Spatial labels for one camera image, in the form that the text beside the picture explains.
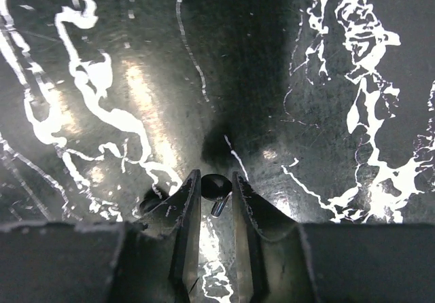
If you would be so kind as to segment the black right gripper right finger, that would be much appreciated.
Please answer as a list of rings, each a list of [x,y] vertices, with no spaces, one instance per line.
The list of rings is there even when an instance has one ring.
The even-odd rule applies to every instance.
[[[232,175],[240,302],[433,302],[432,224],[294,221]]]

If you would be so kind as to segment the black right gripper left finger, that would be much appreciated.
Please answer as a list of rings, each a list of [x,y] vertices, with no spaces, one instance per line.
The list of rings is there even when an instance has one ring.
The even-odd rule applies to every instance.
[[[193,302],[201,173],[136,222],[1,225],[2,302]]]

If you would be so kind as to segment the black wireless earbud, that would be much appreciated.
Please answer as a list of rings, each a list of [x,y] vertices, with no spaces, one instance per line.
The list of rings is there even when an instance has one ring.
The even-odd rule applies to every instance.
[[[201,177],[201,196],[213,203],[211,208],[211,216],[218,218],[230,195],[232,194],[231,181],[220,174],[207,174]]]

